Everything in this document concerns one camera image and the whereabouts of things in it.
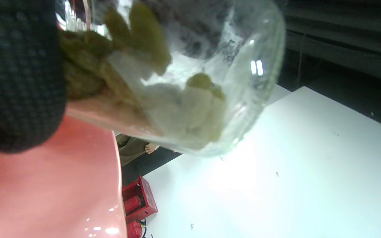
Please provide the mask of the person's right hand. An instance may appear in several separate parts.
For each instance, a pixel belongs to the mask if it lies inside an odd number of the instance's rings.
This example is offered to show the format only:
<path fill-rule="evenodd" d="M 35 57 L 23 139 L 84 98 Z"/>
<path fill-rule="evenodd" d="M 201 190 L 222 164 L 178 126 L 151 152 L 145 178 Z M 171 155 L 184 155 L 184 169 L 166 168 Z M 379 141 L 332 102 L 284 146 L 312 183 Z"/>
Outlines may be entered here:
<path fill-rule="evenodd" d="M 45 143 L 62 122 L 65 78 L 55 0 L 0 0 L 0 152 Z"/>

